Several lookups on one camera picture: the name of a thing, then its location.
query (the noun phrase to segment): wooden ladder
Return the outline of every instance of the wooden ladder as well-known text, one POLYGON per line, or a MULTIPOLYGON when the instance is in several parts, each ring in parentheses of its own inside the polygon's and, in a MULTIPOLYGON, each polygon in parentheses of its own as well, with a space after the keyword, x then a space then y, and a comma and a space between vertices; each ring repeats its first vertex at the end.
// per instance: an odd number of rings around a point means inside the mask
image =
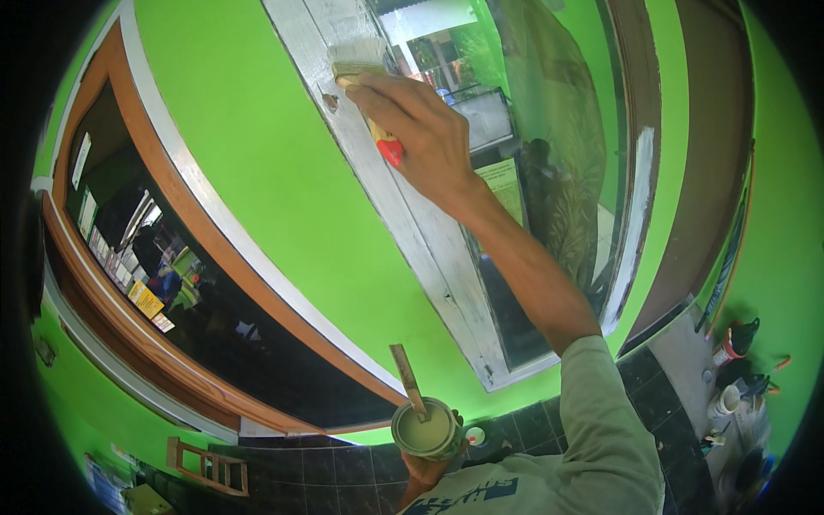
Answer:
POLYGON ((206 485, 209 488, 214 488, 224 494, 236 495, 238 497, 249 497, 248 471, 244 460, 198 449, 197 447, 181 442, 178 437, 169 437, 169 439, 166 440, 166 466, 199 482, 202 485, 206 485), (183 467, 183 451, 192 452, 200 456, 199 474, 195 474, 194 472, 183 467), (211 478, 208 477, 207 464, 212 467, 211 478), (241 466, 241 489, 232 488, 232 480, 230 477, 232 475, 230 472, 231 465, 241 466), (220 481, 221 467, 223 472, 222 478, 225 483, 220 481))

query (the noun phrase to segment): man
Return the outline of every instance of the man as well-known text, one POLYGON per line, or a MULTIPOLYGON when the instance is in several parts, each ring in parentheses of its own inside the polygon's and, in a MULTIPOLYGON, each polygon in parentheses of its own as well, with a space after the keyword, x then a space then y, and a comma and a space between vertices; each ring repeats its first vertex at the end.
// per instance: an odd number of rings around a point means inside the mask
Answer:
POLYGON ((504 210, 470 164, 469 124, 432 87, 363 74, 346 96, 403 144, 398 167, 462 223, 500 270, 535 327, 562 358, 563 456, 514 453, 444 478, 448 462, 401 453, 406 515, 660 513, 663 475, 587 300, 538 241, 504 210))

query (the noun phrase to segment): gray shirt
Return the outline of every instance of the gray shirt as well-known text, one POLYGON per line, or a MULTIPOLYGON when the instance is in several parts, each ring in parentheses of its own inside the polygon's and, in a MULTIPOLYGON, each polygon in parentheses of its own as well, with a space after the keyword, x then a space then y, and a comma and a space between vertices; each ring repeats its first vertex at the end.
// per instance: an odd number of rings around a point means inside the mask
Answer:
POLYGON ((561 363, 561 422, 569 449, 513 454, 444 477, 404 515, 661 513, 664 479, 655 440, 641 424, 606 342, 570 345, 561 363))

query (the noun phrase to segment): glass pane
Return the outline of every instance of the glass pane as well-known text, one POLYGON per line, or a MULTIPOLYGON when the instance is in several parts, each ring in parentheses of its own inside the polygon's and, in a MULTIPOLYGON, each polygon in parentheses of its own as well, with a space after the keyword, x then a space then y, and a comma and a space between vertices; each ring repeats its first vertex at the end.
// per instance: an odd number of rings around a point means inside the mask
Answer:
MULTIPOLYGON (((470 122, 473 166, 600 315, 625 192, 625 112, 602 0, 377 0, 409 77, 470 122)), ((550 347, 467 235, 510 370, 550 347)))
POLYGON ((68 215, 158 335, 233 386, 317 427, 392 416, 392 403, 284 329, 192 237, 143 164, 111 85, 84 116, 70 152, 68 215))

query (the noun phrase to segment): paint can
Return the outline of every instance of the paint can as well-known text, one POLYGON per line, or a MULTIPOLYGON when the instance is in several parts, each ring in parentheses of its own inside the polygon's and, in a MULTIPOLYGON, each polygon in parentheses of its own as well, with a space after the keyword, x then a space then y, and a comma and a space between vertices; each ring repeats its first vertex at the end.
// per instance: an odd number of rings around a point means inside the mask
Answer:
POLYGON ((727 386, 709 402, 707 416, 711 419, 726 417, 735 411, 739 402, 741 402, 741 391, 735 385, 727 386))
POLYGON ((723 341, 718 347, 715 348, 715 351, 713 351, 713 363, 718 368, 723 367, 734 359, 743 358, 746 356, 746 354, 742 356, 736 353, 733 349, 733 339, 731 338, 732 332, 732 329, 727 328, 727 333, 724 336, 723 341))
POLYGON ((408 401, 392 415, 392 439, 412 456, 425 460, 444 461, 461 449, 463 430, 449 406, 433 397, 424 397, 429 420, 418 421, 418 414, 408 401))

